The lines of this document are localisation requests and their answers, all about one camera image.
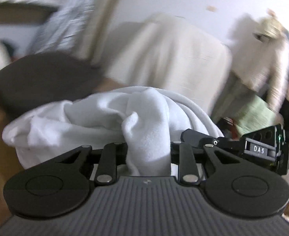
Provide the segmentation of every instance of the dark brown cushion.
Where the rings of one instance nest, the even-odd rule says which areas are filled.
[[[0,70],[0,105],[16,118],[49,102],[85,98],[102,80],[100,68],[64,53],[29,55]]]

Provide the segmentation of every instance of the white wall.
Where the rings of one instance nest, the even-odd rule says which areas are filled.
[[[0,25],[0,39],[10,41],[16,45],[16,56],[26,55],[27,49],[33,41],[39,26],[33,25]]]
[[[207,6],[215,6],[217,11],[207,11]],[[251,34],[251,18],[258,20],[266,16],[267,8],[273,9],[279,21],[289,30],[289,0],[120,0],[109,26],[109,37],[116,38],[111,39],[113,43],[110,46],[116,45],[118,40],[123,41],[117,37],[123,34],[115,31],[123,22],[142,22],[155,12],[184,17],[223,43],[233,46],[238,42],[238,35]],[[129,29],[132,29],[131,23],[121,27],[120,31],[128,35]]]

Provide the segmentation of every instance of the gray ribbed surface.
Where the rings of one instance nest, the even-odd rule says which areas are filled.
[[[121,177],[98,187],[78,210],[49,221],[12,217],[1,236],[284,236],[289,223],[279,216],[259,221],[235,219],[211,207],[196,188],[172,177]]]

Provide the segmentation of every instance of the white towel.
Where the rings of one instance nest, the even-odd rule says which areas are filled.
[[[99,149],[126,142],[131,175],[167,176],[171,173],[170,142],[180,140],[188,128],[222,136],[188,98],[150,87],[127,87],[36,108],[7,125],[2,138],[16,148],[24,168],[83,144]]]

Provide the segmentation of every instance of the white cloth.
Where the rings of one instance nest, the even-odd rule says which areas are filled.
[[[170,142],[193,129],[223,136],[188,98],[150,87],[126,87],[76,101],[59,101],[17,118],[2,138],[14,146],[24,168],[83,144],[93,149],[128,144],[126,164],[133,176],[170,175]]]
[[[144,22],[108,64],[107,77],[119,83],[180,93],[210,114],[228,77],[231,54],[185,19],[160,13]]]

